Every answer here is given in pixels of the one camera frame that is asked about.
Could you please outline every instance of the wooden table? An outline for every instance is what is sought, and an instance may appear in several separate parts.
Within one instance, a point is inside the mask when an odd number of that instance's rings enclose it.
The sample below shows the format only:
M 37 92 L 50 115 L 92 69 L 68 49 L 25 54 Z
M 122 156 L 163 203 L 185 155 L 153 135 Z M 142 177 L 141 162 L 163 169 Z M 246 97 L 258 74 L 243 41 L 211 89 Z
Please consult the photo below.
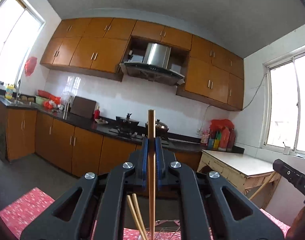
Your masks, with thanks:
M 262 185 L 273 172 L 272 163 L 253 158 L 246 154 L 202 150 L 197 171 L 200 172 L 206 165 L 212 170 L 221 173 L 223 177 L 245 195 L 252 188 Z M 264 196 L 261 208 L 265 208 L 268 205 L 280 177 L 276 173 L 270 180 L 270 183 L 273 183 L 273 185 Z

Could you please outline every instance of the metal screw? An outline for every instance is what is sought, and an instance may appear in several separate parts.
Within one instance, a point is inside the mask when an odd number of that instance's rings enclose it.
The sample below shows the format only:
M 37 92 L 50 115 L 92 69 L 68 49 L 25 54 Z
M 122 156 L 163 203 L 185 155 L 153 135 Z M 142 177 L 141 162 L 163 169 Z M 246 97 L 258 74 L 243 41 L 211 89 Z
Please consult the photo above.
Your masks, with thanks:
M 180 168 L 181 167 L 181 163 L 177 162 L 177 161 L 171 162 L 170 166 L 173 167 L 173 168 Z
M 217 171 L 211 171 L 209 172 L 209 177 L 212 178 L 212 179 L 217 179 L 219 178 L 219 173 Z
M 85 174 L 85 179 L 93 179 L 95 174 L 93 172 L 87 172 Z
M 126 162 L 122 165 L 125 169 L 131 169 L 134 165 L 131 162 Z

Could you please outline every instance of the gray ceiling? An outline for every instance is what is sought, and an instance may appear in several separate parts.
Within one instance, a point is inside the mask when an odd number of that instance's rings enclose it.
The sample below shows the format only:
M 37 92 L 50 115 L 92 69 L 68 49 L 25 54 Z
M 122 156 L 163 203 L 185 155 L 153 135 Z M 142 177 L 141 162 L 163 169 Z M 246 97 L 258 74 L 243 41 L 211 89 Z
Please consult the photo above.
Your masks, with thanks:
M 99 8 L 135 9 L 170 16 L 211 32 L 241 56 L 254 53 L 305 24 L 300 0 L 48 0 L 62 18 Z

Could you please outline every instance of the wooden stick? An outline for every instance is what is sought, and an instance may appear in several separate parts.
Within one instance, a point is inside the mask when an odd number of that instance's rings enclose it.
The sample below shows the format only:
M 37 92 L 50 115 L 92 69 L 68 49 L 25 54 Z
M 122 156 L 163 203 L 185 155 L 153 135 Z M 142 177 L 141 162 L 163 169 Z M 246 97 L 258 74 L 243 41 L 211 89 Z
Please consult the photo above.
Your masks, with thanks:
M 132 216 L 133 216 L 133 218 L 134 218 L 134 223 L 136 224 L 136 227 L 137 227 L 138 231 L 141 233 L 142 239 L 143 239 L 143 240 L 147 240 L 147 239 L 145 238 L 145 234 L 144 234 L 144 232 L 143 232 L 143 230 L 142 230 L 142 228 L 141 228 L 141 226 L 140 226 L 140 223 L 139 223 L 139 220 L 138 220 L 138 218 L 137 218 L 136 211 L 134 210 L 134 205 L 133 205 L 133 203 L 132 203 L 132 201 L 131 201 L 130 195 L 127 195 L 127 202 L 128 202 L 128 205 L 129 205 L 131 214 L 132 214 Z
M 150 239 L 155 239 L 156 218 L 156 153 L 155 153 L 155 110 L 148 110 L 148 181 L 149 181 L 149 227 Z
M 270 174 L 268 179 L 265 181 L 265 183 L 262 184 L 259 189 L 257 189 L 257 191 L 249 198 L 249 200 L 252 200 L 263 189 L 263 187 L 265 187 L 270 182 L 270 180 L 272 179 L 273 176 L 275 176 L 275 174 L 276 171 L 273 171 L 272 174 Z
M 145 224 L 143 223 L 142 216 L 141 216 L 141 212 L 140 212 L 140 208 L 139 208 L 139 203 L 138 203 L 137 195 L 136 195 L 136 193 L 133 193 L 132 196 L 133 196 L 133 202 L 134 202 L 134 209 L 136 210 L 136 213 L 137 213 L 137 217 L 138 217 L 140 226 L 141 226 L 142 231 L 143 231 L 143 233 L 144 233 L 144 235 L 145 235 L 145 238 L 148 239 L 148 237 L 147 237 L 147 232 L 146 232 L 146 229 L 145 229 Z

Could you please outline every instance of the gray floor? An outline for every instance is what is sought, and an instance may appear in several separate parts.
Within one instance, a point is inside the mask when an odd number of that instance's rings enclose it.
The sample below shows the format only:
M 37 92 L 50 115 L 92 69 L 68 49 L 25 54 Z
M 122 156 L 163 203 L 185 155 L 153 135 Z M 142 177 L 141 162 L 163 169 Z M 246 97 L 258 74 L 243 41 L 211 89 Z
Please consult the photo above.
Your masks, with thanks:
M 0 210 L 34 187 L 38 187 L 53 199 L 57 199 L 76 181 L 77 178 L 54 167 L 35 154 L 13 161 L 11 164 L 0 160 Z M 148 199 L 138 197 L 138 202 L 145 226 L 148 227 Z M 156 220 L 174 219 L 179 219 L 178 202 L 157 199 Z M 128 206 L 125 213 L 125 227 L 135 229 Z

